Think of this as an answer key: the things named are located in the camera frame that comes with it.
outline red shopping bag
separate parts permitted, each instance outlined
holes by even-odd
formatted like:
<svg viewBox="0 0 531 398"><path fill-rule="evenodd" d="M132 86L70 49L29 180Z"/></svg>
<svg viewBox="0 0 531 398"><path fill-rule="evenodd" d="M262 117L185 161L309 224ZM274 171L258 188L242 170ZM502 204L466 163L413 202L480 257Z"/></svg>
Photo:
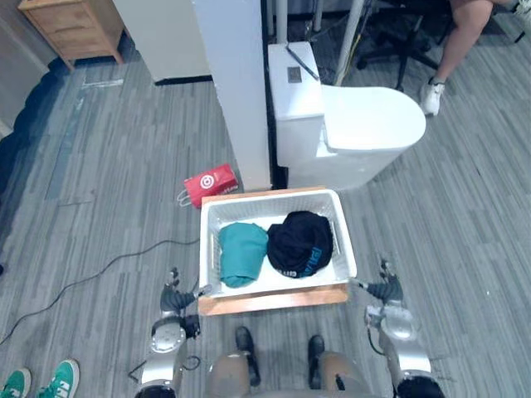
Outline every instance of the red shopping bag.
<svg viewBox="0 0 531 398"><path fill-rule="evenodd" d="M190 197L190 202L197 208L201 207L203 197L222 195L238 188L238 180L229 164L202 172L184 180L184 186Z"/></svg>

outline toilet flush button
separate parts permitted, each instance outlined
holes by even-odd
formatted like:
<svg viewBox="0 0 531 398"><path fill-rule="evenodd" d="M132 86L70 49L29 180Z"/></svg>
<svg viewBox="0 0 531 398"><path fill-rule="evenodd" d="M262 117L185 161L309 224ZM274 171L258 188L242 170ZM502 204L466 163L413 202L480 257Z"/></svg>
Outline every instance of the toilet flush button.
<svg viewBox="0 0 531 398"><path fill-rule="evenodd" d="M300 67L288 67L288 83L302 83L302 76L300 75Z"/></svg>

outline white laundry basket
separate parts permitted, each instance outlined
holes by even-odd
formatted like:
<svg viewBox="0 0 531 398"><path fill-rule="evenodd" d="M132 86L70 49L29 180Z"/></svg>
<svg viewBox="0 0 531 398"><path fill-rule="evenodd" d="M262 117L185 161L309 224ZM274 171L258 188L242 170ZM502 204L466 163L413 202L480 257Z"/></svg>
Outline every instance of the white laundry basket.
<svg viewBox="0 0 531 398"><path fill-rule="evenodd" d="M246 222L255 223L267 231L272 224L281 224L290 212L303 210L329 219L334 252L328 266L310 277L293 279L275 270L266 256L260 276L252 284L233 289L221 282L222 250L217 239L221 228L234 222ZM200 250L200 286L210 284L212 292L209 296L213 298L345 284L357 273L341 202L338 194L329 189L209 202L201 210Z"/></svg>

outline metal pole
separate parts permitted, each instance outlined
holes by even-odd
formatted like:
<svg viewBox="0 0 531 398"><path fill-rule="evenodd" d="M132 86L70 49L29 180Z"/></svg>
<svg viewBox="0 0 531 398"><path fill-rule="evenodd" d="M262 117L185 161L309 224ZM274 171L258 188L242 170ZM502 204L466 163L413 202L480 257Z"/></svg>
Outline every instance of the metal pole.
<svg viewBox="0 0 531 398"><path fill-rule="evenodd" d="M276 0L276 42L288 42L288 0Z"/></svg>
<svg viewBox="0 0 531 398"><path fill-rule="evenodd" d="M343 37L343 45L341 46L341 53L339 54L338 67L335 71L334 85L341 85L345 71L347 69L348 54L354 40L354 34L358 27L359 18L363 10L363 0L353 0L348 15L347 28Z"/></svg>
<svg viewBox="0 0 531 398"><path fill-rule="evenodd" d="M323 21L323 5L324 0L317 0L314 14L314 32L321 30L321 21Z"/></svg>
<svg viewBox="0 0 531 398"><path fill-rule="evenodd" d="M273 0L265 0L267 3L267 36L275 34L275 24L273 23Z"/></svg>

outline folded teal cloth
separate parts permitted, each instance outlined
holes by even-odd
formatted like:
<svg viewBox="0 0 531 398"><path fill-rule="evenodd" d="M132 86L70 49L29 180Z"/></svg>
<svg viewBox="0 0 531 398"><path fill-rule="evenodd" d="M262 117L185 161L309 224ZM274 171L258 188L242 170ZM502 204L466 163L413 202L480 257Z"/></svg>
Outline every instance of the folded teal cloth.
<svg viewBox="0 0 531 398"><path fill-rule="evenodd" d="M219 231L222 282L240 288L258 279L267 252L267 232L256 224L237 222Z"/></svg>

